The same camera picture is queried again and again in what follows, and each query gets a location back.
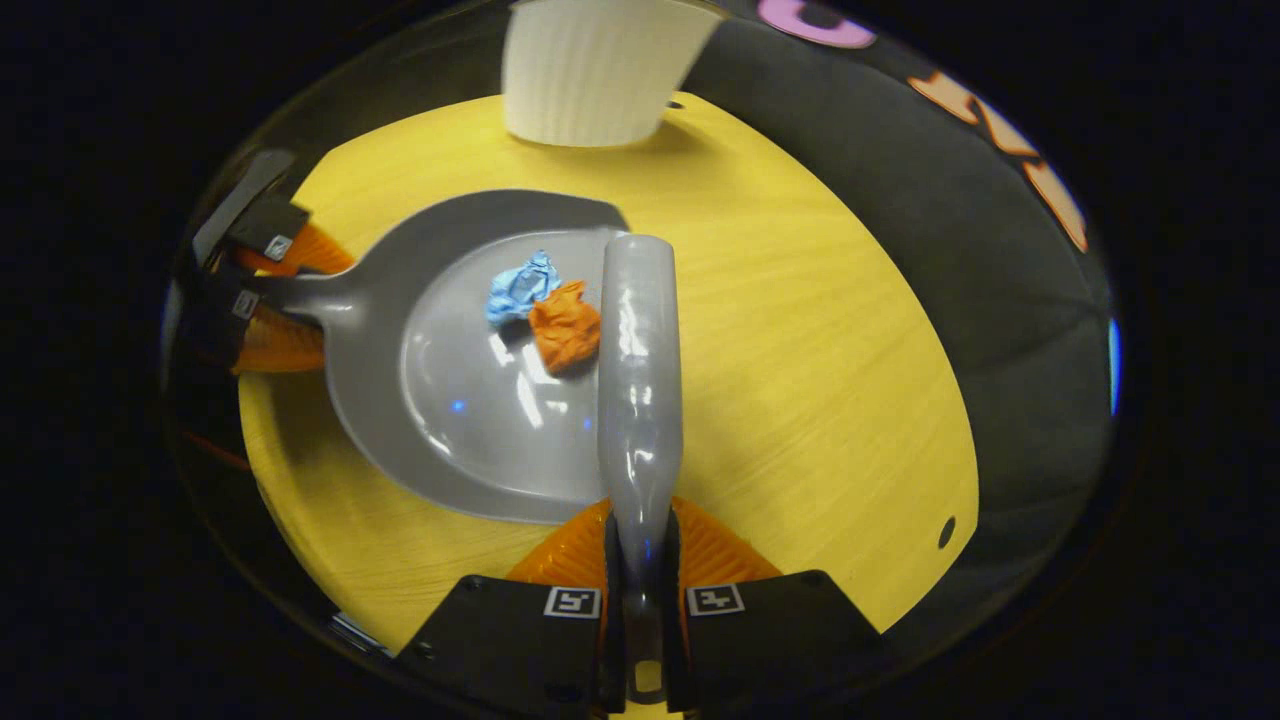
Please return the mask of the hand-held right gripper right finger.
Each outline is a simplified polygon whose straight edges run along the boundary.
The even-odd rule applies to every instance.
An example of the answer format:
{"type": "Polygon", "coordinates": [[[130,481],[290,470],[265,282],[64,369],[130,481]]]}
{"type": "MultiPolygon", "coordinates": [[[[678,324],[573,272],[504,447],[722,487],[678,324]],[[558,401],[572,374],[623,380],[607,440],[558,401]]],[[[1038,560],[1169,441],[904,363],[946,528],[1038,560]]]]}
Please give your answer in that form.
{"type": "Polygon", "coordinates": [[[890,673],[890,647],[826,571],[781,571],[686,498],[663,555],[669,707],[687,716],[836,716],[890,673]]]}

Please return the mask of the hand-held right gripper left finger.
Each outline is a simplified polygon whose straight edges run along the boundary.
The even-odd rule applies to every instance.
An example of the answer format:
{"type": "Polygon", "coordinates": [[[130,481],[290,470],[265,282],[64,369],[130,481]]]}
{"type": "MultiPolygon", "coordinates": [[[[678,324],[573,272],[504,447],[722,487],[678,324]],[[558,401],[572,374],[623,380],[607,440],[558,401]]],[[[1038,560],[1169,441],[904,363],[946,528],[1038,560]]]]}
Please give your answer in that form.
{"type": "Polygon", "coordinates": [[[503,577],[461,577],[396,656],[399,674],[485,716],[623,707],[612,505],[589,505],[503,577]]]}

